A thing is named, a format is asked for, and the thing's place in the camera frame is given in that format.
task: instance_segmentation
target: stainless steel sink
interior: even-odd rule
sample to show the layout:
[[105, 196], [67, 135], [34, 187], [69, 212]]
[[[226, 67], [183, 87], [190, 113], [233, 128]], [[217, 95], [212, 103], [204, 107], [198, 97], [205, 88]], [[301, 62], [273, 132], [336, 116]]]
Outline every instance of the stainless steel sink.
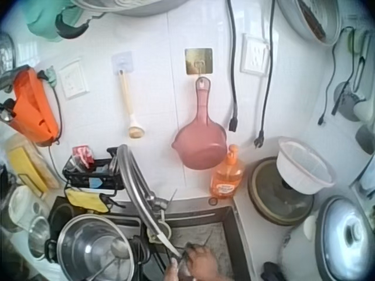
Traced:
[[[125, 205], [126, 209], [114, 207], [111, 214], [105, 216], [114, 221], [126, 237], [142, 235], [146, 226], [138, 217], [137, 209], [133, 203]], [[216, 205], [210, 205], [209, 198], [172, 201], [165, 221], [172, 228], [171, 243], [177, 249], [182, 249], [187, 242], [203, 244], [210, 235], [207, 246], [217, 257], [220, 272], [236, 281], [251, 280], [251, 256], [232, 200], [220, 200]], [[157, 245], [155, 249], [168, 264], [165, 247]], [[153, 258], [144, 266], [144, 274], [150, 281], [162, 280]]]

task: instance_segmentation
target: human hand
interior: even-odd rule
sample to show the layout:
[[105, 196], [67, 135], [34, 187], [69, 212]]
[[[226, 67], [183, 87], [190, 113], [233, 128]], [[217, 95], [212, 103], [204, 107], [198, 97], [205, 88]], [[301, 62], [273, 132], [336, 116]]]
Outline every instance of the human hand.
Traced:
[[195, 246], [186, 250], [189, 259], [186, 262], [190, 274], [201, 281], [219, 280], [216, 258], [207, 247]]
[[171, 259], [171, 263], [166, 268], [164, 281], [178, 281], [178, 264], [175, 258]]

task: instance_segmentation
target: black dish rack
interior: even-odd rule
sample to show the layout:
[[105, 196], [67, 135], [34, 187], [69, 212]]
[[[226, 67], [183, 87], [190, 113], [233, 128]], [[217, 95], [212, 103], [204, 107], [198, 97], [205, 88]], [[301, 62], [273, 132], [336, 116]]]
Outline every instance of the black dish rack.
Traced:
[[[106, 190], [123, 190], [124, 185], [121, 180], [120, 172], [118, 169], [115, 170], [113, 175], [110, 175], [109, 166], [113, 158], [116, 156], [117, 148], [108, 148], [107, 152], [110, 154], [111, 158], [108, 159], [94, 159], [94, 164], [91, 165], [90, 169], [86, 172], [80, 172], [78, 170], [70, 172], [66, 169], [70, 158], [65, 164], [63, 169], [63, 175], [67, 180], [67, 184], [78, 187], [89, 189], [90, 188], [90, 178], [100, 179], [102, 181], [101, 186], [96, 189], [106, 189]], [[98, 167], [104, 167], [108, 165], [108, 169], [104, 172], [95, 172]]]

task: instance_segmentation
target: dish soap bottle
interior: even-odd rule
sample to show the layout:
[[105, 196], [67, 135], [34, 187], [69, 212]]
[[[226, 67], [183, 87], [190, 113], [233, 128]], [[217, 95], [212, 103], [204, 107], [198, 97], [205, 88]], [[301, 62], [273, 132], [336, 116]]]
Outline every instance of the dish soap bottle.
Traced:
[[230, 145], [226, 158], [214, 168], [210, 192], [212, 196], [224, 199], [234, 196], [244, 175], [245, 165], [238, 159], [238, 146]]

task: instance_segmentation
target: wooden handle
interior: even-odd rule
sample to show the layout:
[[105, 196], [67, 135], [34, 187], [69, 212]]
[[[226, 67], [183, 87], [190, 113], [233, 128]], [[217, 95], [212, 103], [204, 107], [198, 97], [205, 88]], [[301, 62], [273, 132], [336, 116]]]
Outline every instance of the wooden handle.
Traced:
[[120, 70], [119, 73], [120, 81], [121, 81], [121, 90], [122, 90], [122, 96], [124, 97], [125, 106], [127, 108], [128, 114], [133, 114], [133, 105], [131, 103], [131, 97], [129, 93], [129, 87], [128, 87], [128, 81], [127, 76], [124, 71]]

